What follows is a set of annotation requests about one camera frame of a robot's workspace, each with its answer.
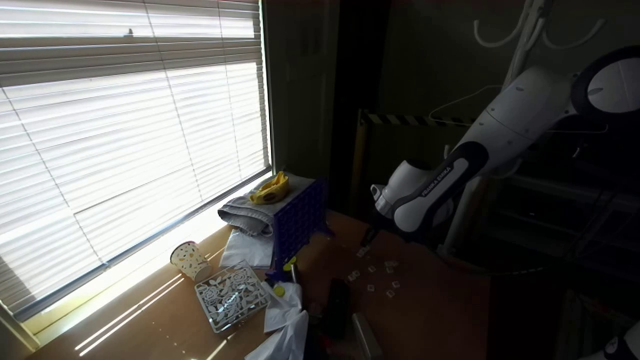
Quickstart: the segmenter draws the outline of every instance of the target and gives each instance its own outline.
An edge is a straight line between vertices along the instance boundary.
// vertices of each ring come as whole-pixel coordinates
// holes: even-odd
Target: window
[[[258,0],[0,0],[0,300],[25,320],[269,168]]]

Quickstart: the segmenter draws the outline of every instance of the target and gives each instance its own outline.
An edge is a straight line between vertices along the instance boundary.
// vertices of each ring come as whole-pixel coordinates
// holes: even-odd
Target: franka emika robot arm
[[[482,111],[438,168],[430,171],[404,161],[388,185],[373,185],[377,213],[407,239],[425,234],[452,213],[451,198],[471,179],[512,160],[575,112],[606,121],[640,119],[640,47],[606,54],[573,84],[539,67],[527,69]],[[377,233],[377,227],[370,227],[362,245]],[[601,359],[640,359],[640,323],[584,358]]]

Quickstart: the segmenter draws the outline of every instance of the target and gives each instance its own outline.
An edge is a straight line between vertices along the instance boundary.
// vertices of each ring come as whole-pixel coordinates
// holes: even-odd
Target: paper cup
[[[195,242],[180,244],[171,253],[171,264],[195,282],[203,281],[211,274],[211,265],[198,250]]]

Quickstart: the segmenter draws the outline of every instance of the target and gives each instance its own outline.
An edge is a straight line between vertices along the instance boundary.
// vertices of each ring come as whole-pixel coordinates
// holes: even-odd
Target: wooden table
[[[331,211],[327,220],[336,237],[330,240],[316,234],[297,256],[306,304],[325,304],[331,278],[345,279],[358,270],[361,276],[351,284],[351,311],[364,312],[385,358],[485,358],[487,278],[455,272],[421,245],[406,244],[388,233],[376,238],[367,254],[369,258],[358,258],[355,253],[366,225]],[[220,262],[230,230],[226,227],[199,245],[204,254],[215,254],[210,260],[214,268]],[[386,273],[386,260],[399,263],[393,274]],[[370,273],[370,265],[377,270]],[[195,297],[193,282],[183,275],[174,279],[179,275],[178,269],[167,264],[46,344],[30,359],[242,359],[268,337],[262,333],[263,311],[249,318],[231,337],[213,333]],[[182,282],[171,287],[182,277]],[[390,299],[385,292],[392,289],[392,281],[399,281],[400,288],[394,289],[396,295]],[[375,292],[367,291],[368,284],[375,285]],[[91,342],[75,350],[79,344],[139,303],[94,340],[129,319],[124,325],[79,357]],[[337,347],[354,354],[353,331],[348,329],[347,334]]]

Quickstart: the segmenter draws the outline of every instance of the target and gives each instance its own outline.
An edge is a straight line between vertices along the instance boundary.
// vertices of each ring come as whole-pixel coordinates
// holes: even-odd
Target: blue plastic grid
[[[326,226],[326,181],[315,180],[273,217],[273,269],[268,276],[275,281],[287,280],[283,266],[316,231],[331,234]]]

